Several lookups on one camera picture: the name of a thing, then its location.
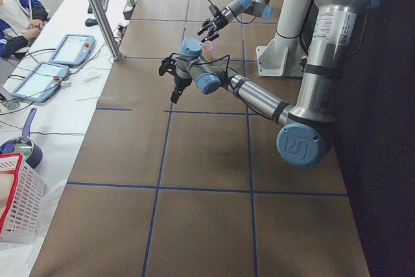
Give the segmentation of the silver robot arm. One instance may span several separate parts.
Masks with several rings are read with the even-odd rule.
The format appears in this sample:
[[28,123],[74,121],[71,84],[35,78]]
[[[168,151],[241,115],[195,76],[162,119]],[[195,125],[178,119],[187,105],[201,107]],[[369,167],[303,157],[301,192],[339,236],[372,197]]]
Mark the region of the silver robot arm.
[[270,0],[233,0],[224,8],[210,5],[196,38],[182,41],[178,53],[164,59],[160,75],[169,73],[177,102],[191,84],[203,94],[224,88],[251,110],[281,125],[276,138],[280,156],[289,164],[318,164],[333,143],[332,98],[342,74],[357,16],[379,0],[284,0],[275,37],[256,49],[258,72],[263,77],[299,77],[296,104],[290,104],[238,74],[229,66],[207,60],[202,46],[241,14],[268,19]]
[[207,18],[201,29],[197,32],[200,36],[206,34],[202,42],[213,41],[219,37],[219,30],[233,20],[237,20],[241,14],[248,14],[254,18],[269,19],[273,8],[269,5],[270,0],[232,0],[223,8],[219,8],[213,2],[209,3],[209,11],[212,18]]

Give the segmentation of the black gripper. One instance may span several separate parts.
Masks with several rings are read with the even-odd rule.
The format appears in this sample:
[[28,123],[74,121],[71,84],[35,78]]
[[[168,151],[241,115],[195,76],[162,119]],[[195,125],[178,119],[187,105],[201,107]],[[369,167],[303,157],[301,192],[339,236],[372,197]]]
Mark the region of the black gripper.
[[190,78],[182,78],[178,75],[174,76],[174,84],[175,87],[171,93],[171,102],[173,104],[176,104],[182,95],[184,89],[186,89],[188,86],[191,85],[191,79]]
[[197,32],[198,36],[203,35],[205,32],[207,33],[202,42],[213,41],[219,37],[219,30],[223,29],[227,24],[231,21],[231,14],[229,12],[219,12],[213,15],[213,20],[207,18]]

